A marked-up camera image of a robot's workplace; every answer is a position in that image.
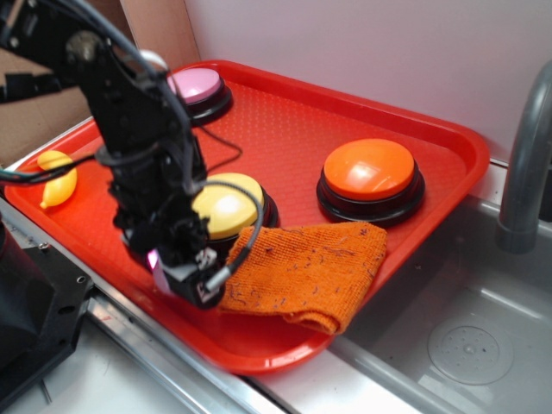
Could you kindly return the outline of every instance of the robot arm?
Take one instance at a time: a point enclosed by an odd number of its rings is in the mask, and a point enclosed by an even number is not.
[[[166,73],[79,0],[0,0],[0,47],[52,71],[8,76],[0,101],[79,87],[103,137],[96,158],[112,171],[114,224],[130,253],[144,262],[155,250],[173,292],[199,307],[218,303],[221,271],[191,208],[206,169]]]

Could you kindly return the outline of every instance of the white wall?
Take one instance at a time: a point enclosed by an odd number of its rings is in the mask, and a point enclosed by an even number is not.
[[[185,0],[203,60],[457,122],[507,160],[552,59],[550,0]]]

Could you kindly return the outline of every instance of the orange towel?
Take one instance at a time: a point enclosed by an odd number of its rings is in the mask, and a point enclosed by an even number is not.
[[[252,231],[241,231],[230,261]],[[248,259],[226,282],[219,309],[279,315],[289,323],[341,334],[385,257],[386,236],[364,222],[263,229]]]

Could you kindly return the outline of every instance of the red tray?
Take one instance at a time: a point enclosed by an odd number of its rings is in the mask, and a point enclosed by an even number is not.
[[[384,138],[409,148],[426,180],[423,206],[389,229],[388,254],[366,301],[464,198],[485,173],[488,149],[473,131],[407,110],[375,103],[225,61],[194,66],[217,70],[235,104],[209,128],[238,143],[243,156],[216,170],[256,178],[278,205],[282,226],[326,222],[316,185],[328,154],[344,142]],[[207,165],[231,150],[197,131]],[[95,151],[102,144],[88,122],[51,145],[66,154]],[[293,367],[330,344],[332,337],[278,317],[223,315],[167,298],[152,276],[136,265],[111,223],[116,203],[108,195],[109,170],[96,163],[78,168],[78,188],[61,206],[39,207],[42,186],[10,187],[8,200],[64,244],[122,294],[207,360],[233,373],[257,374]]]

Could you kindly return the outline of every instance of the yellow button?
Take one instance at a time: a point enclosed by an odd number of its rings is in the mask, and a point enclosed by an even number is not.
[[[238,185],[253,194],[260,205],[264,199],[259,183],[248,175],[237,172],[216,174],[207,181],[224,181]],[[226,185],[207,185],[194,199],[191,207],[200,217],[208,217],[211,240],[221,240],[237,235],[257,219],[253,202],[242,192]]]

